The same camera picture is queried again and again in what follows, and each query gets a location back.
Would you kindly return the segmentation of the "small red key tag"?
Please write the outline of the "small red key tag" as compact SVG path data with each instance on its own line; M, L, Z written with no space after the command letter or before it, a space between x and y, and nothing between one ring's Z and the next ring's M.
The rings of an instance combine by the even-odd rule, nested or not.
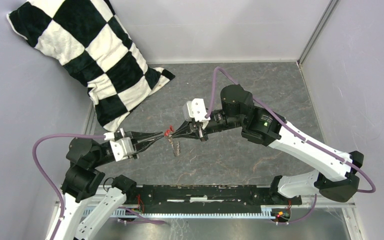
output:
M172 131L170 129L167 129L164 133L165 137L169 137L172 134Z

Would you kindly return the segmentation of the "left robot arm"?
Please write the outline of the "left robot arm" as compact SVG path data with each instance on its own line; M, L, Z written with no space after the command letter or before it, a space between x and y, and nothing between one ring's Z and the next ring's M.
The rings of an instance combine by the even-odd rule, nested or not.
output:
M144 203L140 199L137 183L123 175L113 178L111 187L92 213L81 220L85 208L97 193L105 173L97 167L127 159L137 159L139 153L147 150L163 137L162 132L136 132L119 129L102 135L52 134L45 139L72 138L66 159L70 166L65 173L61 188L50 185L59 199L58 215L53 221L54 229L48 240L90 240L112 213L123 204L138 201L140 209Z

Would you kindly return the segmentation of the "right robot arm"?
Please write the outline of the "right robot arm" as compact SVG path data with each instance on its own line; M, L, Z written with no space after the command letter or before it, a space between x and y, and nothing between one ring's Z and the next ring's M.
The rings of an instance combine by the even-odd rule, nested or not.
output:
M342 152L304 134L283 116L256 106L252 93L238 84L224 87L220 99L222 108L213 111L201 98L188 101L183 106L184 123L170 136L206 141L210 134L241 128L247 141L282 151L311 166L308 173L273 179L268 196L275 204L315 194L344 203L358 191L362 153Z

